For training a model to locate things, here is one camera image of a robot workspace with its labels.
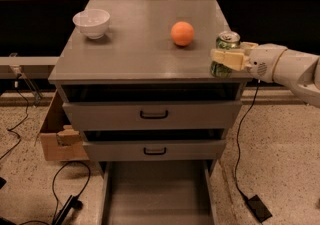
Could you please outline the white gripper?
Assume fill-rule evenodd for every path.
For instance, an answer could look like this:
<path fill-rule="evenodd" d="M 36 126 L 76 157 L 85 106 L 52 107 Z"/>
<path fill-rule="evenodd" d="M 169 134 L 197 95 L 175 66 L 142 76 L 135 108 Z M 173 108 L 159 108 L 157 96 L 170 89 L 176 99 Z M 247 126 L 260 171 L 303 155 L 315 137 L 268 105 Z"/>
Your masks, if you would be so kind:
<path fill-rule="evenodd" d="M 248 72 L 255 79 L 272 83 L 275 66 L 287 47 L 276 44 L 258 46 L 253 42 L 242 42 L 240 48 L 212 49 L 212 60 L 235 71 L 241 71 L 248 67 Z"/>

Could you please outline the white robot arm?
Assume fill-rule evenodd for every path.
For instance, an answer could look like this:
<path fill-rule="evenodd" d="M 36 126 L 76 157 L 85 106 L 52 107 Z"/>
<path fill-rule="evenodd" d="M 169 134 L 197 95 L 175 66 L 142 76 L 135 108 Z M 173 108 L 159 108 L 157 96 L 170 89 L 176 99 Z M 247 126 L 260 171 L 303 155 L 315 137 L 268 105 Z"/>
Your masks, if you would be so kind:
<path fill-rule="evenodd" d="M 246 71 L 257 80 L 285 86 L 303 102 L 320 107 L 319 55 L 244 42 L 237 49 L 213 49 L 211 57 L 231 71 Z"/>

